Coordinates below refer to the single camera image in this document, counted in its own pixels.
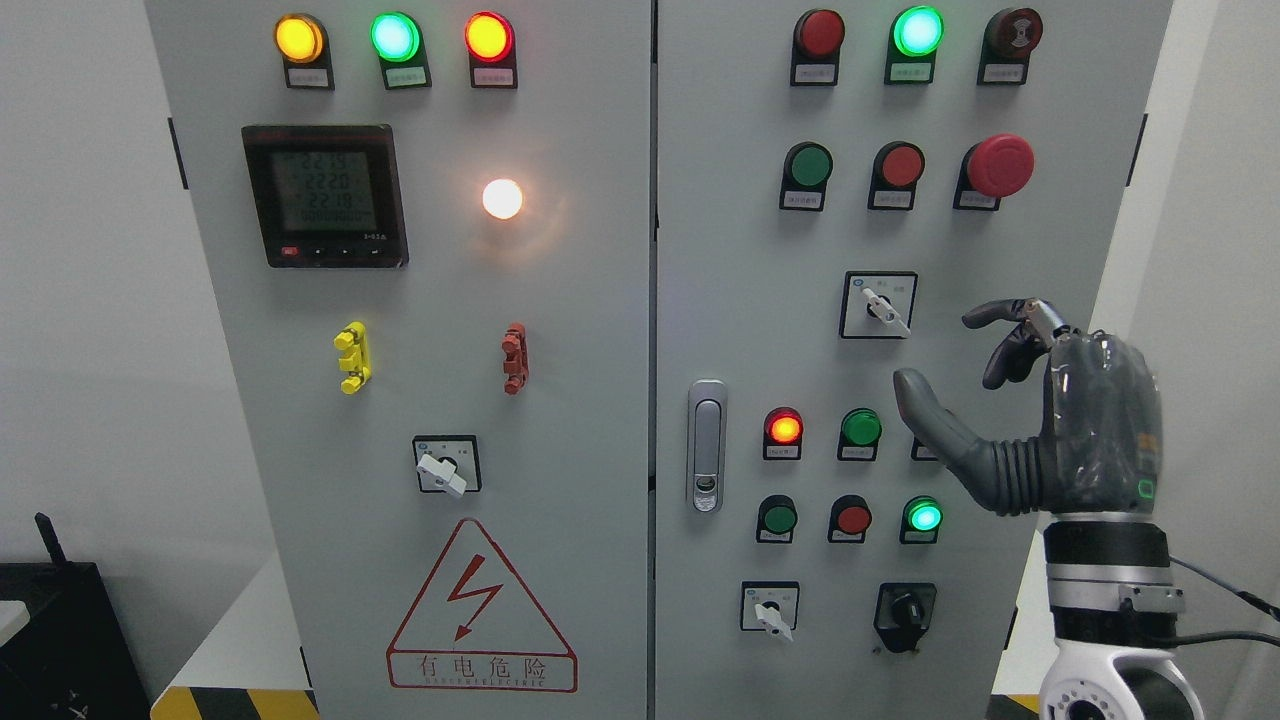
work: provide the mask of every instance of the green indicator light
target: green indicator light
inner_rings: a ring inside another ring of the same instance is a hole
[[[883,428],[876,411],[864,407],[845,415],[845,421],[840,424],[840,432],[851,445],[868,447],[876,445]]]
[[[893,45],[908,58],[920,58],[942,42],[942,14],[928,5],[902,10],[893,20]]]
[[[906,521],[913,529],[927,533],[942,524],[942,509],[932,497],[913,500],[906,506]]]
[[[822,184],[831,177],[831,155],[810,145],[791,159],[791,177],[805,187]]]
[[[372,27],[369,28],[374,50],[388,63],[403,63],[413,55],[422,44],[422,35],[415,23],[404,13],[383,13],[374,18]]]
[[[764,514],[764,529],[776,536],[785,536],[796,527],[796,511],[780,505]]]

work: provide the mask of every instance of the electrical hazard warning sign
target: electrical hazard warning sign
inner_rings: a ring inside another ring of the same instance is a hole
[[[392,687],[577,692],[577,656],[475,518],[444,544],[387,648]]]

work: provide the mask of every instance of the digital power meter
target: digital power meter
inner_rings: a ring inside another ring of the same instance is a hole
[[[248,126],[241,136],[269,265],[408,263],[390,126]]]

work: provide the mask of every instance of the white switch handle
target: white switch handle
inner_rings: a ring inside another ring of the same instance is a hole
[[[448,460],[436,460],[430,455],[424,455],[417,461],[417,471],[453,498],[460,498],[467,492],[466,478],[458,475],[458,468]]]
[[[787,625],[787,621],[782,619],[782,612],[778,609],[756,605],[755,619],[760,621],[769,637],[782,642],[795,642],[795,638],[791,637],[791,625]]]
[[[869,287],[863,288],[863,297],[867,299],[867,306],[870,307],[873,315],[879,318],[879,322],[886,325],[897,325],[902,337],[911,337],[911,328],[906,327],[906,322],[902,320],[902,314],[895,310],[887,300],[876,295],[876,291]]]

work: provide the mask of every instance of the white indicator light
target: white indicator light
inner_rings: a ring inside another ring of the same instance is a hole
[[[485,213],[499,220],[509,220],[525,205],[525,193],[521,192],[516,181],[499,178],[485,186],[480,201],[484,204]]]

